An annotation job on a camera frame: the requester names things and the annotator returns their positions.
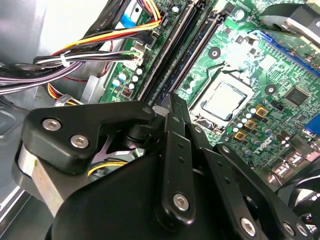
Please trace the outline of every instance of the black plastic bracket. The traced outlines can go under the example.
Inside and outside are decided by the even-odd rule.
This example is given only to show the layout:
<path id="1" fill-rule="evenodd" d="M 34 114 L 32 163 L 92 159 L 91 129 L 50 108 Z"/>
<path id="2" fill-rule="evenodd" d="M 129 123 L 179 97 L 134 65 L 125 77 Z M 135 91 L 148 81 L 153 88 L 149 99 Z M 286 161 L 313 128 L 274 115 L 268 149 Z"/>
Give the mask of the black plastic bracket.
<path id="1" fill-rule="evenodd" d="M 155 117 L 155 112 L 140 101 L 36 109 L 24 121 L 22 141 L 30 153 L 60 171 L 81 174 L 97 153 L 99 136 L 114 135 L 134 124 L 148 124 Z M 46 130 L 46 119 L 59 121 L 61 129 Z M 86 137 L 89 145 L 84 149 L 74 147 L 71 137 L 75 135 Z"/>
<path id="2" fill-rule="evenodd" d="M 162 226 L 177 232 L 191 225 L 196 216 L 191 146 L 184 137 L 183 119 L 169 113 L 164 131 L 155 215 Z"/>

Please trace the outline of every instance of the cpu socket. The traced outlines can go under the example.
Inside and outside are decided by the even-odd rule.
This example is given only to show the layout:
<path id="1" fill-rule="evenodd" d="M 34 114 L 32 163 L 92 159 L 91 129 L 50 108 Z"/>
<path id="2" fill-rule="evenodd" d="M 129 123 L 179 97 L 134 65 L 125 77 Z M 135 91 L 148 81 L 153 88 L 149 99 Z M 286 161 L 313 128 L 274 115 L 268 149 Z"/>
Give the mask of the cpu socket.
<path id="1" fill-rule="evenodd" d="M 190 108 L 191 118 L 205 118 L 226 127 L 254 96 L 255 92 L 231 73 L 219 70 Z"/>

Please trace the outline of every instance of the black ram slot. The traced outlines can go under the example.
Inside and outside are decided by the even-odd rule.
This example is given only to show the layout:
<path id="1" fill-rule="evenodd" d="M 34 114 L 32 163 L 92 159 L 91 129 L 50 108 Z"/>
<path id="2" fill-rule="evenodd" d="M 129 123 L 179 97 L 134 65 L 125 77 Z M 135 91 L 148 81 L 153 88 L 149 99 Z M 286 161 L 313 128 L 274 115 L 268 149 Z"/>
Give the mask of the black ram slot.
<path id="1" fill-rule="evenodd" d="M 203 21 L 194 37 L 194 40 L 189 44 L 185 53 L 182 55 L 174 70 L 163 85 L 156 101 L 152 104 L 161 106 L 168 93 L 175 92 L 178 89 L 200 54 L 207 46 L 208 42 L 211 40 L 212 36 L 215 34 L 218 27 L 225 22 L 233 9 L 234 6 L 228 3 L 224 11 L 214 14 L 213 16 L 209 16 Z"/>
<path id="2" fill-rule="evenodd" d="M 152 96 L 153 92 L 159 85 L 159 76 L 166 70 L 167 66 L 170 66 L 171 61 L 174 59 L 176 53 L 181 48 L 181 44 L 188 37 L 188 29 L 190 26 L 196 23 L 197 13 L 203 9 L 204 1 L 200 1 L 196 6 L 186 6 L 184 13 L 180 16 L 176 26 L 171 31 L 170 36 L 164 43 L 161 52 L 155 62 L 153 63 L 152 70 L 146 77 L 146 82 L 142 88 L 142 92 L 139 94 L 138 100 L 147 102 L 149 96 Z"/>

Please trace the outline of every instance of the integrated circuit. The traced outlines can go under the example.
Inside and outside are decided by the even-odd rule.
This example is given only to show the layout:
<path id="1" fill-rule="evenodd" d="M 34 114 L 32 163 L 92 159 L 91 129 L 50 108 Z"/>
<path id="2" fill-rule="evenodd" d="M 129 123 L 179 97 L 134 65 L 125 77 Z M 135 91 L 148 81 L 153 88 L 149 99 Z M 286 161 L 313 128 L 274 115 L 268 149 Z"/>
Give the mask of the integrated circuit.
<path id="1" fill-rule="evenodd" d="M 287 94 L 284 97 L 287 102 L 293 104 L 296 107 L 299 107 L 301 104 L 305 102 L 305 100 L 307 100 L 309 95 L 300 88 L 293 87 L 289 90 L 289 92 L 287 92 Z"/>

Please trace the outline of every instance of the blue ram slot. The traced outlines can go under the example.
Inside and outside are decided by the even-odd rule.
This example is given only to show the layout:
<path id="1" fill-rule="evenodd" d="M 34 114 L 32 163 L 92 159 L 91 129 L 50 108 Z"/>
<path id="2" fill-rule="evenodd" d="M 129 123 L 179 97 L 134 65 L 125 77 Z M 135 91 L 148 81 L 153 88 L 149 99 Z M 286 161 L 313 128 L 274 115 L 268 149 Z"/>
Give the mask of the blue ram slot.
<path id="1" fill-rule="evenodd" d="M 298 57 L 291 55 L 288 50 L 281 46 L 280 44 L 278 44 L 271 36 L 269 36 L 268 34 L 266 34 L 265 32 L 261 31 L 261 30 L 253 30 L 252 32 L 250 32 L 254 35 L 256 35 L 259 38 L 262 38 L 263 40 L 265 40 L 267 43 L 271 44 L 272 46 L 274 46 L 276 49 L 278 49 L 280 52 L 282 52 L 283 54 L 285 54 L 287 57 L 289 57 L 292 61 L 294 61 L 295 63 L 299 64 L 301 67 L 303 67 L 305 70 L 307 70 L 308 72 L 312 73 L 313 75 L 317 76 L 318 78 L 320 78 L 320 72 L 313 69 L 311 66 L 309 66 L 308 64 L 306 64 L 305 62 L 303 62 L 302 60 L 300 60 Z"/>

